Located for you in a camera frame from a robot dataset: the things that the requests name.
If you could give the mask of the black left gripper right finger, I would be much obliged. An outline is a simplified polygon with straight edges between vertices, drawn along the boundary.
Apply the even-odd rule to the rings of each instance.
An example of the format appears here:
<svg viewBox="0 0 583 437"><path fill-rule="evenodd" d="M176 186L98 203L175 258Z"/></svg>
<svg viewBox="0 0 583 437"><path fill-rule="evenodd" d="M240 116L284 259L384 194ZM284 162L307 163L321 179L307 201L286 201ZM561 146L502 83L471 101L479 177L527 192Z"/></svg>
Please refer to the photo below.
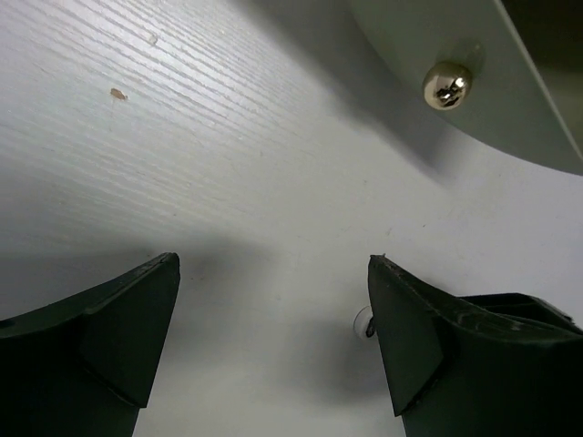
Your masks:
<svg viewBox="0 0 583 437"><path fill-rule="evenodd" d="M373 325L409 436L579 436L582 331L520 293L456 297L373 255Z"/></svg>

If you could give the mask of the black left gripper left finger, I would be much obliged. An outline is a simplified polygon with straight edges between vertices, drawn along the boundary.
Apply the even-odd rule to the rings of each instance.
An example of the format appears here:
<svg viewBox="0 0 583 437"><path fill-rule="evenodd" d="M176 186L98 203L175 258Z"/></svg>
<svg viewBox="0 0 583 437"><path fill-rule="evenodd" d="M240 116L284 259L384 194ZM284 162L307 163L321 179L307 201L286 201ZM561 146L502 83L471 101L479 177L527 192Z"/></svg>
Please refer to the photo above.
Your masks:
<svg viewBox="0 0 583 437"><path fill-rule="evenodd" d="M175 308L179 256L1 322L4 436L130 436Z"/></svg>

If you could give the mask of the pink correction tape dispenser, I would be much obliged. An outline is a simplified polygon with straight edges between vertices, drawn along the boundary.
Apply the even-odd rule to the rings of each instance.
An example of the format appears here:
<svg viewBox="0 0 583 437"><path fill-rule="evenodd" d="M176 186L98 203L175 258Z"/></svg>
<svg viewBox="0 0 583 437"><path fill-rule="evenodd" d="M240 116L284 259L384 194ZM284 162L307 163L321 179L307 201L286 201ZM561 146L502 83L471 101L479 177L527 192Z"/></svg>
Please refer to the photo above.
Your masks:
<svg viewBox="0 0 583 437"><path fill-rule="evenodd" d="M370 306L362 308L353 321L353 331L359 339L371 339L375 333L373 311Z"/></svg>

